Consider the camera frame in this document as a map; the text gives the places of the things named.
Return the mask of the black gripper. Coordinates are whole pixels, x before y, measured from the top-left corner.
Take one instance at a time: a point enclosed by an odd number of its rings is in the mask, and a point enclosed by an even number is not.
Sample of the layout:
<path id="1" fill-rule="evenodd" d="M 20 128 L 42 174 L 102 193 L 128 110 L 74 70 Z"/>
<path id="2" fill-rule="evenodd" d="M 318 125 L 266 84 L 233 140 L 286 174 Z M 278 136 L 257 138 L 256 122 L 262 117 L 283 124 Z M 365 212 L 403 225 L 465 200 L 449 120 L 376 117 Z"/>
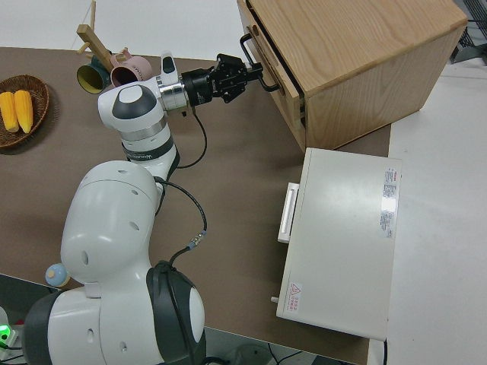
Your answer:
<path id="1" fill-rule="evenodd" d="M 215 97 L 230 103 L 245 91 L 250 81 L 257 81 L 262 75 L 260 63 L 247 67 L 241 58 L 219 53 L 216 67 L 183 72 L 181 81 L 190 106 L 199 106 Z"/>

